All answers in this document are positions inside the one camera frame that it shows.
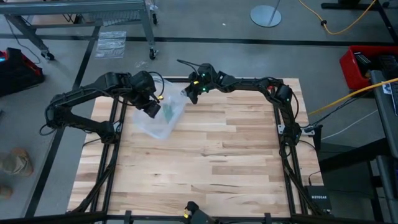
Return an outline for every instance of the wooden tabletop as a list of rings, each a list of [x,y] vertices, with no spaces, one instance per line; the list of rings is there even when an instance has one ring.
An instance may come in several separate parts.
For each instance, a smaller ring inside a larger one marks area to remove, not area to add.
[[[307,124],[299,80],[284,81],[299,100],[297,122]],[[91,118],[108,120],[112,102],[98,98]],[[259,92],[213,90],[199,96],[197,105],[187,104],[167,140],[137,129],[134,110],[127,107],[110,214],[132,210],[134,215],[183,215],[187,202],[193,200],[212,216],[261,217],[266,212],[273,217],[290,216],[273,107]],[[96,138],[88,134],[86,141]],[[313,144],[306,136],[301,140]],[[77,207],[94,186],[102,148],[99,141],[84,147],[68,209]],[[302,142],[297,154],[307,184],[308,176],[320,170],[317,155]],[[321,185],[320,173],[312,175],[311,181]],[[298,193],[293,189],[300,213]]]

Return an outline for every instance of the red bin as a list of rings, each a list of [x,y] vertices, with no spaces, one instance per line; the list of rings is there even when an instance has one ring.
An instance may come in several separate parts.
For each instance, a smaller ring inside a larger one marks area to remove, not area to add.
[[[398,55],[398,47],[381,47],[381,46],[350,46],[347,53],[340,58],[341,69],[348,88],[352,90],[360,90],[370,85],[368,78],[364,78],[359,71],[358,64],[354,56],[355,52],[361,52],[368,59],[372,59],[380,54],[396,54]]]

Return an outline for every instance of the cart wheel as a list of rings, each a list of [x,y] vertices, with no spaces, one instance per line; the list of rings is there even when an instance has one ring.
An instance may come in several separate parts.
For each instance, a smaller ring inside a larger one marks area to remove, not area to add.
[[[150,50],[149,50],[149,58],[150,58],[151,60],[154,60],[154,59],[156,58],[156,52],[155,52],[154,49],[150,49]]]
[[[152,14],[152,21],[154,22],[155,25],[157,25],[157,16],[156,13]]]
[[[54,57],[54,55],[53,54],[51,54],[50,52],[49,53],[41,53],[41,56],[43,57],[43,58],[45,58],[46,60],[55,60],[55,57]]]

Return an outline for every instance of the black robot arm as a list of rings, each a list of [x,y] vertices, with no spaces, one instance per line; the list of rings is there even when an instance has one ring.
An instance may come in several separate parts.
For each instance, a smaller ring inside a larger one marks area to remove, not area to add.
[[[186,87],[188,97],[193,104],[198,102],[198,95],[208,93],[217,89],[223,93],[230,93],[235,90],[259,91],[266,99],[275,105],[282,115],[285,125],[282,142],[289,146],[295,146],[301,136],[300,125],[295,122],[292,110],[292,89],[283,84],[282,80],[266,77],[260,79],[235,78],[224,72],[216,72],[212,65],[204,63],[199,66],[198,74],[195,72],[189,76],[190,85]]]
[[[72,107],[99,96],[122,97],[130,102],[129,105],[144,110],[151,118],[154,118],[160,109],[159,101],[154,95],[155,91],[154,80],[145,71],[135,75],[109,72],[100,76],[92,84],[55,95],[45,110],[47,126],[53,129],[68,126],[91,131],[100,136],[102,143],[114,143],[119,134],[115,132],[113,123],[97,122],[74,115],[71,112]]]

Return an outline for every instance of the concrete floor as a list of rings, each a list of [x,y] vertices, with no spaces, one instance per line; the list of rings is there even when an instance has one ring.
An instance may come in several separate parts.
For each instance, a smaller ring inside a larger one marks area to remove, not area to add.
[[[358,25],[343,35],[327,35],[319,20],[304,9],[298,1],[282,1],[279,10],[282,22],[273,28],[262,28],[249,18],[251,8],[258,4],[275,4],[275,0],[169,0],[158,1],[159,25],[154,27],[157,37],[208,37],[273,40],[344,40],[391,42],[388,31],[376,12],[369,12]],[[328,19],[331,30],[340,30],[355,20],[361,11],[332,11],[320,9],[320,2],[305,1]],[[396,9],[387,13],[392,22],[398,21]],[[0,17],[1,33],[9,33],[4,18]],[[143,36],[139,26],[103,27],[101,31],[125,30],[128,36]],[[92,27],[76,29],[40,29],[38,34],[91,35]],[[21,43],[40,52],[28,41]],[[5,111],[0,118],[2,148],[7,152],[12,147],[28,150],[36,172],[29,178],[10,177],[0,173],[0,183],[14,189],[8,201],[0,202],[0,219],[22,217],[25,214],[34,187],[47,157],[52,137],[38,135],[45,123],[44,108],[54,94],[72,89],[88,41],[45,40],[57,61],[42,60],[39,65],[47,76],[46,81],[36,88],[0,98],[0,108]],[[13,39],[1,39],[0,49],[20,48]],[[146,42],[128,42],[124,58],[97,60],[91,56],[82,85],[110,71],[136,73],[139,70],[153,70],[163,76],[187,76],[190,68],[179,64],[176,59],[196,63],[210,62],[217,70],[237,77],[285,77],[299,78],[307,111],[313,111],[348,93],[341,72],[339,59],[347,47],[309,47],[287,45],[249,44],[201,44],[158,42],[160,51],[156,60],[149,60]],[[35,57],[22,51],[32,60]],[[75,114],[90,117],[93,101],[76,106]],[[376,109],[374,100],[361,99],[335,113],[323,122],[323,136],[329,136]],[[316,121],[322,115],[310,117]],[[384,133],[377,114],[371,115],[343,134],[325,142],[347,146],[360,146],[382,138]],[[81,146],[85,133],[67,128],[63,135],[36,215],[64,213],[68,204],[78,167]],[[369,192],[368,177],[363,166],[353,166],[323,176],[325,185],[336,190],[363,190]],[[369,199],[361,194],[344,194],[331,191],[333,213],[338,217],[372,220]]]

